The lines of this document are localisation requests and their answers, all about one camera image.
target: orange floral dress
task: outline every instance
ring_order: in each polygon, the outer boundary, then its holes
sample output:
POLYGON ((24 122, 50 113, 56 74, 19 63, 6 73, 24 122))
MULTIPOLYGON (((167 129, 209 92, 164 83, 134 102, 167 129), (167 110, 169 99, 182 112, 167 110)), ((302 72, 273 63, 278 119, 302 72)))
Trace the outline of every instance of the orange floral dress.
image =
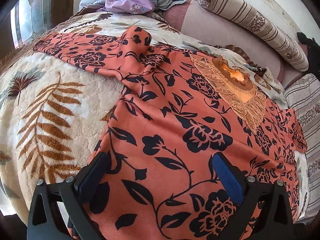
POLYGON ((151 35, 133 26, 121 37, 56 33, 34 47, 124 84, 91 156, 106 153, 107 173, 84 205, 105 238, 215 239, 238 208, 212 168, 216 152, 245 176, 283 180, 295 221, 294 150, 304 153, 307 146, 294 110, 279 110, 265 97, 253 133, 192 61, 211 56, 150 43, 151 35))

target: metal screw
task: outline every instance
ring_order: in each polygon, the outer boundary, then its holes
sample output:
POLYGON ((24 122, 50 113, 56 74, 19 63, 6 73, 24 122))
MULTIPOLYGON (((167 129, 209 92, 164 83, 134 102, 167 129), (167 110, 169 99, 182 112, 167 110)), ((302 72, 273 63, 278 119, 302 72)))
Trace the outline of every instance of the metal screw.
POLYGON ((247 180, 248 180, 249 182, 255 182, 255 181, 256 181, 256 179, 255 179, 253 176, 248 176, 248 177, 247 177, 247 180))
POLYGON ((73 176, 69 176, 69 177, 66 178, 66 182, 67 183, 73 182, 74 179, 75 178, 73 176))
POLYGON ((43 179, 39 179, 39 180, 37 181, 37 185, 38 185, 38 186, 40 186, 42 183, 43 183, 43 179))
POLYGON ((280 179, 277 180, 277 184, 278 184, 279 186, 283 186, 283 185, 284 185, 283 181, 280 180, 280 179))

